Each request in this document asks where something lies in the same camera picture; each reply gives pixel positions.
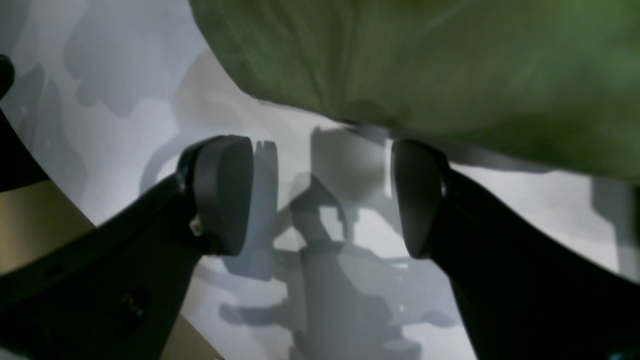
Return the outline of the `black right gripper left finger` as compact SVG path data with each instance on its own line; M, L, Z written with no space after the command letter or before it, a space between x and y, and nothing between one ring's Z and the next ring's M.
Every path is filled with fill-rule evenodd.
M243 249L253 189L246 136L186 148L119 214L1 276L1 348L29 360L157 360L204 256Z

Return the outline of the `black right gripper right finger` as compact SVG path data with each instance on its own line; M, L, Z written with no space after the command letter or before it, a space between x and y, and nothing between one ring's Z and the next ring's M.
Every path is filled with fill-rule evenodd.
M414 140L391 148L402 236L448 276L479 360L637 360L639 285L554 241Z

